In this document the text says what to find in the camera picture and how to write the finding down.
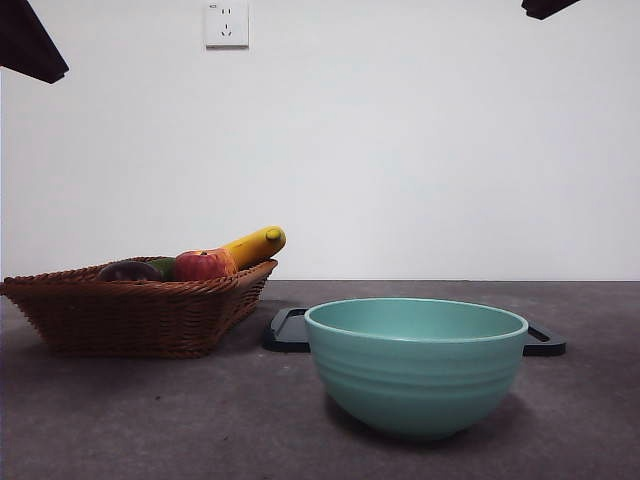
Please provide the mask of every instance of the yellow banana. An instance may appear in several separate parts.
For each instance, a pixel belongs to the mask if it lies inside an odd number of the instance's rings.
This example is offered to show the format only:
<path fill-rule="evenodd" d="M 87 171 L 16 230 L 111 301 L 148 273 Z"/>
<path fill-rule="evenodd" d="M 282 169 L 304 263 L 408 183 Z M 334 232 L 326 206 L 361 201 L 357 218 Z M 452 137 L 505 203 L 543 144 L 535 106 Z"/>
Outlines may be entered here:
<path fill-rule="evenodd" d="M 276 225 L 261 228 L 249 235 L 223 245 L 238 266 L 238 270 L 251 267 L 278 253 L 287 238 L 284 230 Z"/>

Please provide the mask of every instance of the wall socket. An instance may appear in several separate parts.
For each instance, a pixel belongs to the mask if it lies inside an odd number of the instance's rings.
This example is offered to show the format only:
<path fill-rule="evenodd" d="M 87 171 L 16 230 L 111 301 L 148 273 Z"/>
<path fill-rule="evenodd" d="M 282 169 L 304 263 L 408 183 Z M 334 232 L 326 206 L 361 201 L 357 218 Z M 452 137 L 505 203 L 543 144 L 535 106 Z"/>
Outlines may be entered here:
<path fill-rule="evenodd" d="M 205 7 L 205 45 L 209 48 L 249 46 L 247 0 L 223 0 Z"/>

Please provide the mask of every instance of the wicker basket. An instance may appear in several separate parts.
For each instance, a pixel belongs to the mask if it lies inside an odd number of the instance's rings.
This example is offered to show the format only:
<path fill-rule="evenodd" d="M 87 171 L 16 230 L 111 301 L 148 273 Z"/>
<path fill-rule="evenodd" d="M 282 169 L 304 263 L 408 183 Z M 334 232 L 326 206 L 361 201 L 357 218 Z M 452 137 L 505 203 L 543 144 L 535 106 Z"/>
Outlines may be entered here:
<path fill-rule="evenodd" d="M 135 257 L 148 261 L 159 257 Z M 195 282 L 94 282 L 106 265 L 0 283 L 50 350 L 66 356 L 196 358 L 256 308 L 278 264 Z"/>

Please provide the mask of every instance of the table surface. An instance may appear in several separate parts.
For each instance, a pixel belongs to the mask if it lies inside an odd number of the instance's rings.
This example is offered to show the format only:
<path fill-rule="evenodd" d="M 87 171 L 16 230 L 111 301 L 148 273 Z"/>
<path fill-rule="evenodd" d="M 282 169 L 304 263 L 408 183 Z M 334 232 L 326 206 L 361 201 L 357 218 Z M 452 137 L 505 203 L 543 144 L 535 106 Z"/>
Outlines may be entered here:
<path fill-rule="evenodd" d="M 567 338 L 450 439 L 372 431 L 325 393 L 308 353 L 261 347 L 276 312 L 415 296 L 483 303 Z M 3 299 L 6 479 L 637 479 L 640 282 L 269 281 L 255 313 L 194 360 L 57 358 Z"/>

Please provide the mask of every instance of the plum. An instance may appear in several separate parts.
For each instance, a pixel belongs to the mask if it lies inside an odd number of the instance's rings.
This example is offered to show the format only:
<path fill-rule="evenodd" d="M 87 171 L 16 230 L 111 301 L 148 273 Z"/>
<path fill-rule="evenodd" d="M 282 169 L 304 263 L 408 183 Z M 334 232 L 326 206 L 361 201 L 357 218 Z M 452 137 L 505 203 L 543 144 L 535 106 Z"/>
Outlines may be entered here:
<path fill-rule="evenodd" d="M 98 273 L 96 280 L 113 282 L 117 280 L 153 280 L 162 281 L 162 273 L 153 265 L 135 260 L 113 262 Z"/>

